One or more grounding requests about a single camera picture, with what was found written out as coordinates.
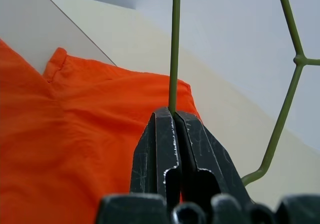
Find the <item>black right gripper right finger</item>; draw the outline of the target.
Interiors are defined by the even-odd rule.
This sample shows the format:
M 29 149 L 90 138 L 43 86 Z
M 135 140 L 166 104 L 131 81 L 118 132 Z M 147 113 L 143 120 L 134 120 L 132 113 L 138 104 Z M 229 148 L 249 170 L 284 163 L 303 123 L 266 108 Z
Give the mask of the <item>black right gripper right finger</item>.
M 183 199 L 208 208 L 213 196 L 229 194 L 241 206 L 250 204 L 229 153 L 202 122 L 184 111 L 177 112 L 174 121 L 182 161 Z

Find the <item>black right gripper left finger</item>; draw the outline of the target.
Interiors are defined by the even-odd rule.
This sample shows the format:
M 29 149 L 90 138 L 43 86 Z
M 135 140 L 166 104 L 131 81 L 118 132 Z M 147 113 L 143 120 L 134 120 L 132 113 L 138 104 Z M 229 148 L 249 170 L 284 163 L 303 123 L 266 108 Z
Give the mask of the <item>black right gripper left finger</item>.
M 167 107 L 151 114 L 134 150 L 130 192 L 162 196 L 167 207 L 180 202 L 181 157 L 174 119 Z

